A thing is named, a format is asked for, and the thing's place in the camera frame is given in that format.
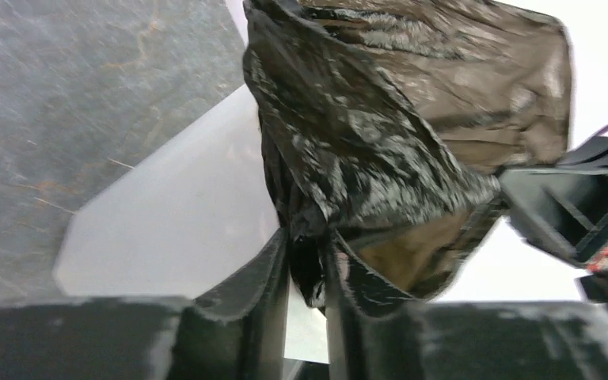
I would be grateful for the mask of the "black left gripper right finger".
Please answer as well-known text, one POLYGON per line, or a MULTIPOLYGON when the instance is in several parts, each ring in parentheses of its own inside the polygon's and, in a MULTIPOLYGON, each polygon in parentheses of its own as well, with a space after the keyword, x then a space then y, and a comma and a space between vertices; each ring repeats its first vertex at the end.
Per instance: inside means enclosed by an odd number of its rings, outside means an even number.
POLYGON ((325 241, 332 379, 608 379, 608 308, 422 302, 325 241))

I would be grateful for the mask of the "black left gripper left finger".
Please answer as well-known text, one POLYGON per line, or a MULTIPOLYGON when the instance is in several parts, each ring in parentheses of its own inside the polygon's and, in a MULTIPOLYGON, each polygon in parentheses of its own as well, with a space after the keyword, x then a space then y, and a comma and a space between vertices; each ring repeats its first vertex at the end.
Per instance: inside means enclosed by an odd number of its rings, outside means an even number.
POLYGON ((0 305, 0 379, 278 379, 285 229, 194 299, 39 298, 0 305))

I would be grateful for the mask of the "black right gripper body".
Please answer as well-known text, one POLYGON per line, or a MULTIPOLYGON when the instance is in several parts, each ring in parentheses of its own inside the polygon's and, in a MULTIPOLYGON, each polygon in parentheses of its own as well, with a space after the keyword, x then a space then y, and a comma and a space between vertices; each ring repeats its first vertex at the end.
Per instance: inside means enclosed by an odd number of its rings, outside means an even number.
POLYGON ((533 247, 589 275, 587 296, 608 300, 608 135, 595 135, 557 163, 499 173, 511 224, 533 247))

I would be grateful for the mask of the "black plastic trash bag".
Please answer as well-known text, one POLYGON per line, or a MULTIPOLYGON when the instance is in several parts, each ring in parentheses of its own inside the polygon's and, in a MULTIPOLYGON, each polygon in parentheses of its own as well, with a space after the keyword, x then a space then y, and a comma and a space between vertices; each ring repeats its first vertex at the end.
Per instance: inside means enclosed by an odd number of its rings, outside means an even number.
POLYGON ((504 165, 567 149, 556 17, 497 1, 247 1, 244 78, 291 277, 326 304, 337 232, 398 289, 441 293, 504 213, 504 165))

